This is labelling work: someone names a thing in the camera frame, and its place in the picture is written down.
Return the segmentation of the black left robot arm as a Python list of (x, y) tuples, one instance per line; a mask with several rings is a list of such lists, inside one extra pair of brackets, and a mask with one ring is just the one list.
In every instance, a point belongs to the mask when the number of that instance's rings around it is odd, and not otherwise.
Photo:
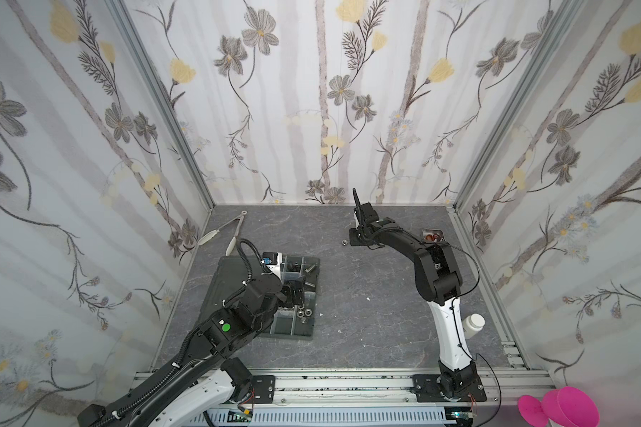
[(417, 383), (426, 400), (485, 401), (484, 386), (475, 359), (468, 350), (460, 314), (462, 277), (454, 247), (447, 242), (424, 240), (391, 218), (381, 218), (370, 203), (354, 200), (355, 226), (349, 231), (353, 247), (390, 247), (413, 263), (420, 297), (432, 312), (439, 341), (440, 374), (433, 386)]

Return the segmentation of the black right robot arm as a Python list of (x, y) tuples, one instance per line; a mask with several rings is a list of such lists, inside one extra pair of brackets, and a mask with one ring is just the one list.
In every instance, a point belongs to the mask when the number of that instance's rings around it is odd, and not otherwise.
[(172, 359), (118, 400), (92, 404), (80, 426), (179, 425), (208, 407), (241, 400), (252, 375), (234, 354), (269, 328), (278, 309), (298, 305), (306, 279), (262, 274), (229, 296), (185, 336)]

